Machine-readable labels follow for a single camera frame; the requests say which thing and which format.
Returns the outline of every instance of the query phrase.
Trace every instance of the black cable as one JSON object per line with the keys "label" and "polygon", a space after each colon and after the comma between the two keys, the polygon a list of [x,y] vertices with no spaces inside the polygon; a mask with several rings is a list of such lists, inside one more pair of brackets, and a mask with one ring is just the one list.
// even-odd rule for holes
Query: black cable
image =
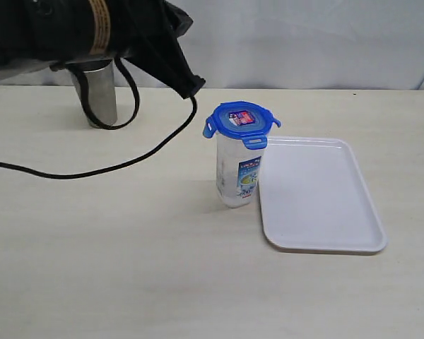
{"label": "black cable", "polygon": [[146,160],[152,155],[155,155],[159,150],[161,150],[167,143],[169,143],[172,139],[174,139],[179,133],[181,133],[184,129],[190,125],[193,118],[196,115],[196,112],[198,111],[198,103],[196,102],[196,99],[194,96],[191,96],[190,99],[192,100],[193,109],[192,113],[189,115],[187,120],[174,132],[172,132],[165,140],[163,140],[161,143],[159,143],[154,149],[150,150],[146,154],[137,157],[133,160],[126,161],[120,165],[110,166],[102,169],[97,169],[95,171],[91,172],[84,172],[84,173],[78,173],[78,174],[50,174],[50,173],[44,173],[37,171],[36,169],[31,169],[28,167],[20,166],[20,165],[13,165],[8,164],[6,162],[0,162],[0,168],[4,168],[7,170],[14,170],[19,172],[24,172],[27,174],[35,175],[36,177],[42,177],[46,179],[56,179],[56,180],[72,180],[72,179],[82,179],[82,178],[88,178],[93,177],[95,175],[109,173],[117,170],[121,170],[125,167],[135,165],[136,163]]}
{"label": "black cable", "polygon": [[116,64],[116,67],[121,72],[121,74],[125,77],[127,83],[132,89],[132,93],[134,94],[134,99],[135,99],[135,109],[130,119],[124,124],[116,125],[116,126],[104,124],[102,121],[98,119],[98,117],[94,114],[90,106],[90,86],[84,72],[76,65],[73,65],[73,64],[66,65],[66,69],[70,71],[77,78],[78,84],[80,85],[80,101],[82,104],[83,111],[85,112],[87,118],[91,120],[91,122],[97,127],[101,129],[107,129],[109,131],[122,129],[123,127],[129,125],[133,120],[135,120],[136,115],[138,114],[140,109],[140,93],[139,93],[139,89],[136,87],[136,84],[134,79],[132,78],[132,75],[127,70],[126,66],[123,65],[119,55],[114,58],[114,63]]}

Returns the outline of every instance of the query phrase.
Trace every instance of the plastic container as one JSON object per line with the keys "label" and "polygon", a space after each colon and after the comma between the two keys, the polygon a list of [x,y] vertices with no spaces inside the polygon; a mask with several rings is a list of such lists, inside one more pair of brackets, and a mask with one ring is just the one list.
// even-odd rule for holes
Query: plastic container
{"label": "plastic container", "polygon": [[203,135],[217,133],[217,190],[228,207],[247,205],[254,198],[273,123],[281,126],[270,111],[244,101],[221,104],[206,120]]}

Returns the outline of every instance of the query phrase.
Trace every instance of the blue lid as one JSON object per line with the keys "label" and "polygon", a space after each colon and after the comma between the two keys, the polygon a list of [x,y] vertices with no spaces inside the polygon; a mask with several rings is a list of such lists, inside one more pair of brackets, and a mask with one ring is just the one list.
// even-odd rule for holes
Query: blue lid
{"label": "blue lid", "polygon": [[212,138],[219,132],[228,138],[242,140],[249,150],[261,150],[267,146],[267,134],[279,120],[272,113],[251,102],[226,102],[216,108],[207,118],[203,135]]}

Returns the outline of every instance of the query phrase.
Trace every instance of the stainless steel cup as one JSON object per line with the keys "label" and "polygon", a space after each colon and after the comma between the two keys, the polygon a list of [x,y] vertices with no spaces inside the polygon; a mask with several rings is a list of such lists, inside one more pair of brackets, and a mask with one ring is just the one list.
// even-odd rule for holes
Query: stainless steel cup
{"label": "stainless steel cup", "polygon": [[[118,113],[112,61],[92,61],[77,66],[82,69],[88,79],[90,106],[93,113],[104,124],[115,124],[118,120]],[[81,90],[77,78],[73,74],[71,74],[71,78],[80,98]],[[88,120],[88,123],[97,128],[92,121]]]}

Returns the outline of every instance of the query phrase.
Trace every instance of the container label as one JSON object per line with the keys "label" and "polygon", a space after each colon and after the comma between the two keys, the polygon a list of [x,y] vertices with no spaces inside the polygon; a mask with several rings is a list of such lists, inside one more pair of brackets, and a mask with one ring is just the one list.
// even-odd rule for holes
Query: container label
{"label": "container label", "polygon": [[239,111],[229,113],[229,120],[236,126],[254,124],[256,119],[248,111]]}
{"label": "container label", "polygon": [[241,162],[237,176],[237,195],[247,198],[252,195],[257,185],[261,157]]}

